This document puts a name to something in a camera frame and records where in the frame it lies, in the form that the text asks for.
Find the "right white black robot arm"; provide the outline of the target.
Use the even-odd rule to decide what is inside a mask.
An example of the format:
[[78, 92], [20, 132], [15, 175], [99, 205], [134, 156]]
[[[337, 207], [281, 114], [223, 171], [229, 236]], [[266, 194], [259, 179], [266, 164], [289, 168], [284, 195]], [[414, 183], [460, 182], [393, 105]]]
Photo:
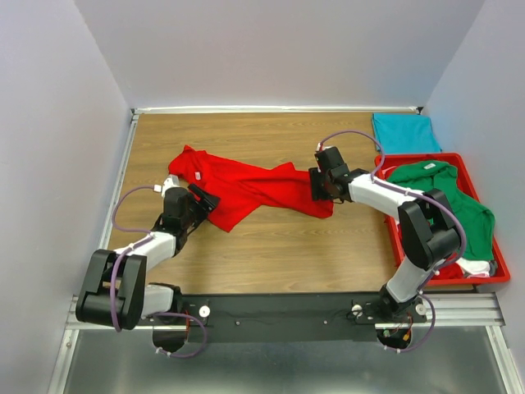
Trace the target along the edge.
[[355, 321], [389, 323], [403, 318], [415, 308], [440, 266], [466, 247], [465, 231], [448, 199], [438, 189], [414, 191], [360, 168], [351, 171], [336, 147], [320, 147], [314, 157], [317, 166], [308, 170], [314, 200], [364, 204], [400, 226], [404, 258], [369, 304], [354, 303]]

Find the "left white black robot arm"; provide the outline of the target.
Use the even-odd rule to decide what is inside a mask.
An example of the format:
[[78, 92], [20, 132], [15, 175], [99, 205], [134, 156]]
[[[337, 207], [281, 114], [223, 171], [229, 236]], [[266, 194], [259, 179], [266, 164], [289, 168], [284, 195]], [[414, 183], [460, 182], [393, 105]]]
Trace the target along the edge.
[[147, 272], [177, 256], [191, 235], [219, 206], [221, 198], [191, 184], [184, 188], [168, 178], [163, 185], [138, 186], [124, 194], [149, 190], [162, 197], [162, 212], [151, 229], [112, 226], [143, 237], [116, 250], [98, 249], [91, 255], [75, 307], [76, 318], [122, 330], [132, 330], [143, 318], [156, 316], [172, 324], [182, 317], [182, 295], [178, 286], [146, 282]]

